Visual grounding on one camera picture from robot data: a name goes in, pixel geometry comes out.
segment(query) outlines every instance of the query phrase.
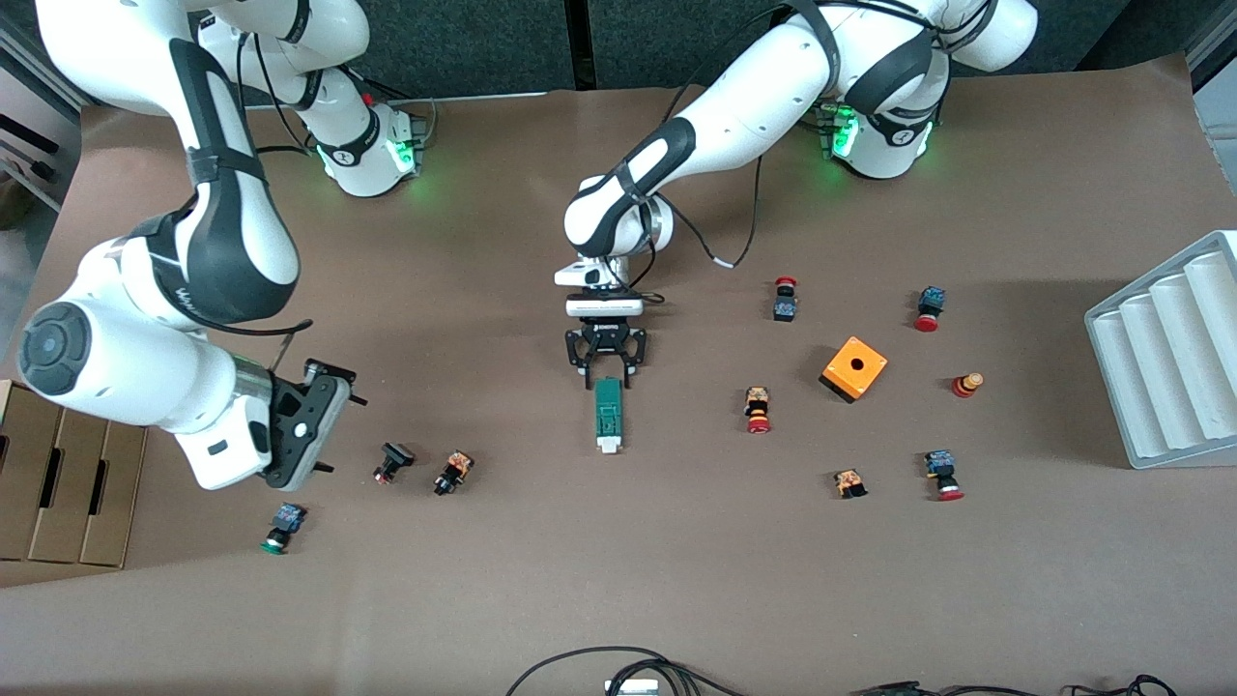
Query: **red base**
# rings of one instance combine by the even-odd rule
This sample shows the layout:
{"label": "red base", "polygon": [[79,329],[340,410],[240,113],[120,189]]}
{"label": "red base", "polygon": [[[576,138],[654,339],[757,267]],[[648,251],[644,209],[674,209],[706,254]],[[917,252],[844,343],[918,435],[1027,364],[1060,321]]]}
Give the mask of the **red base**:
{"label": "red base", "polygon": [[974,392],[967,392],[962,388],[962,378],[955,380],[950,386],[950,389],[954,392],[954,397],[957,397],[959,399],[970,399],[971,397],[975,397]]}

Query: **green rectangular object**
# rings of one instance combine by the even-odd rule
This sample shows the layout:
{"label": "green rectangular object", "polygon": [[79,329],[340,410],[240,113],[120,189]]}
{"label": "green rectangular object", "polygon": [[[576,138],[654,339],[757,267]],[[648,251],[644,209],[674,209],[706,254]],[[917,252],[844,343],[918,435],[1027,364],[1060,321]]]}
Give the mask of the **green rectangular object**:
{"label": "green rectangular object", "polygon": [[597,401],[597,448],[606,455],[615,455],[622,448],[622,381],[599,380],[593,393]]}

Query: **brown tabletop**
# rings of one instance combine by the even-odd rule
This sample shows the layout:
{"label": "brown tabletop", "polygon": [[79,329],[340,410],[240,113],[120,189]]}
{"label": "brown tabletop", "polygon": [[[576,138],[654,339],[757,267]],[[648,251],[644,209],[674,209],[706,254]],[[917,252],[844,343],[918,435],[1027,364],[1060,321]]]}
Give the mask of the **brown tabletop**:
{"label": "brown tabletop", "polygon": [[[502,694],[550,654],[626,643],[752,695],[899,679],[1050,694],[1139,671],[1231,694],[1237,471],[1131,471],[1082,326],[1237,224],[1180,58],[957,80],[897,180],[856,178],[793,131],[766,158],[750,258],[722,269],[679,225],[644,281],[669,302],[642,318],[649,360],[607,457],[563,346],[562,211],[667,98],[443,104],[424,176],[371,200],[315,159],[267,155],[303,276],[266,324],[317,320],[283,375],[312,356],[355,370],[370,399],[327,449],[339,471],[287,497],[204,492],[152,438],[129,569],[0,592],[0,691]],[[171,121],[84,120],[27,314],[87,247],[189,190]],[[286,140],[272,114],[251,121],[260,145]],[[751,184],[748,167],[668,193],[732,257]],[[779,274],[799,278],[790,324],[769,318]],[[927,284],[949,292],[935,334],[909,326]],[[852,334],[889,366],[846,405],[816,376]],[[277,346],[216,337],[263,362]],[[956,399],[948,380],[972,371],[986,384]],[[741,415],[753,384],[772,394],[760,438]],[[421,464],[380,488],[383,441]],[[453,449],[476,470],[435,498]],[[934,449],[957,457],[964,501],[934,501]],[[837,498],[846,469],[870,496]],[[257,545],[285,499],[309,518],[271,558]],[[559,664],[520,694],[600,694],[635,659]]]}

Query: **white ribbed tray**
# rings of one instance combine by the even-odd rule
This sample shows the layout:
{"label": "white ribbed tray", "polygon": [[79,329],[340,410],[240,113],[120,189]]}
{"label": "white ribbed tray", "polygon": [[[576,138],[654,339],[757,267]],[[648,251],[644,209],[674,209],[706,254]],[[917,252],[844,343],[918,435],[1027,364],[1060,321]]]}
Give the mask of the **white ribbed tray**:
{"label": "white ribbed tray", "polygon": [[1213,231],[1086,313],[1137,470],[1237,465],[1235,246]]}

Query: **brown organizer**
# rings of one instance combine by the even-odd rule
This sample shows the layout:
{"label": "brown organizer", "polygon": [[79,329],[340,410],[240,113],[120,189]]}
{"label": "brown organizer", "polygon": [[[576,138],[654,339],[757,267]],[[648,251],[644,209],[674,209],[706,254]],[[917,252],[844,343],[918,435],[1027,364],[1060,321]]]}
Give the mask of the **brown organizer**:
{"label": "brown organizer", "polygon": [[146,430],[0,381],[0,587],[119,570]]}

